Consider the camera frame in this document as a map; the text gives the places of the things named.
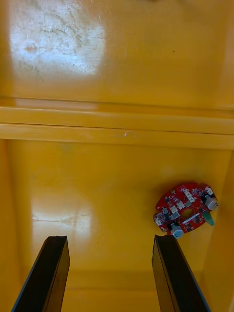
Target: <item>glossy yellow paint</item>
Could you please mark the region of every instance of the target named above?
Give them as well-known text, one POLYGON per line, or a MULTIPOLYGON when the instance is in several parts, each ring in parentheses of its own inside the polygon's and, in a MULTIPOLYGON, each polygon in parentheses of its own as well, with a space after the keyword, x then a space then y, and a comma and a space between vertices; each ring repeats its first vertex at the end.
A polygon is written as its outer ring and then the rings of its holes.
POLYGON ((233 1, 3 0, 1 94, 233 108, 233 1))
POLYGON ((63 311, 159 311, 155 203, 221 201, 179 240, 212 311, 234 311, 234 1, 0 2, 0 299, 67 235, 63 311))

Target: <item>yellow ledge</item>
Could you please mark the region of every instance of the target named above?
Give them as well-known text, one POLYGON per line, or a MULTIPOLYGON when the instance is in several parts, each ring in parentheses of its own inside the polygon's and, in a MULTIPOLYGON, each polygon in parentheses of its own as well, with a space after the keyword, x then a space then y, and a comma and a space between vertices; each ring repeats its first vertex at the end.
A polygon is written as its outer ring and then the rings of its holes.
POLYGON ((206 133, 0 124, 0 138, 99 144, 234 149, 234 136, 206 133))

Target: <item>green connector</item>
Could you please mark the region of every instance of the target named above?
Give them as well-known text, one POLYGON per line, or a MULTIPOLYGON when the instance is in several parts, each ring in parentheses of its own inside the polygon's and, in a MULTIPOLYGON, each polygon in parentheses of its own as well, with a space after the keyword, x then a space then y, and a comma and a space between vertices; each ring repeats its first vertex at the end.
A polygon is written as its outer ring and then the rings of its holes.
POLYGON ((202 213, 202 217, 203 219, 211 226, 215 225, 213 218, 211 217, 211 214, 209 213, 209 211, 203 211, 202 213))

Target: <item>red circuit board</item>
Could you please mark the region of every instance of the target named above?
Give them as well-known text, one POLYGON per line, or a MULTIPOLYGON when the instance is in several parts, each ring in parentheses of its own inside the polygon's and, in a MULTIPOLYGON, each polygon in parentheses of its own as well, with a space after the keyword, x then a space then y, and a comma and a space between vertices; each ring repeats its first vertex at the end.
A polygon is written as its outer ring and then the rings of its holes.
POLYGON ((213 194, 211 187, 206 184, 193 182, 176 186, 158 201, 154 221, 168 235, 171 235, 168 225, 173 222, 177 222, 184 233, 191 232, 205 223, 202 213, 210 211, 204 205, 202 196, 213 194))

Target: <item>yellow panel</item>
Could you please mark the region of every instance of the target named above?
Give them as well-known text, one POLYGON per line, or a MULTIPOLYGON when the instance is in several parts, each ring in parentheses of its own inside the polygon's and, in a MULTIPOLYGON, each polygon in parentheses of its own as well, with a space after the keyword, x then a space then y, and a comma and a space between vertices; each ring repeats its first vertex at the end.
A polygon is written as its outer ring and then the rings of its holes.
POLYGON ((230 109, 233 11, 232 0, 3 0, 1 94, 230 109))
POLYGON ((22 98, 0 99, 0 123, 234 134, 232 111, 22 98))
POLYGON ((1 311, 10 311, 22 286, 10 171, 6 143, 0 140, 0 300, 1 311))
MULTIPOLYGON (((230 158, 229 151, 142 146, 9 141, 8 147, 25 276, 48 235, 68 235, 68 287, 111 287, 111 280, 114 287, 115 272, 128 272, 128 288, 155 289, 152 239, 161 234, 155 203, 175 183, 193 179, 210 183, 220 197, 230 158), (98 280, 102 271, 110 274, 105 281, 98 280), (97 272, 94 280, 89 272, 97 272)), ((203 268, 212 230, 205 224, 179 241, 194 272, 203 268)))
POLYGON ((202 277, 212 311, 234 312, 234 154, 202 277))

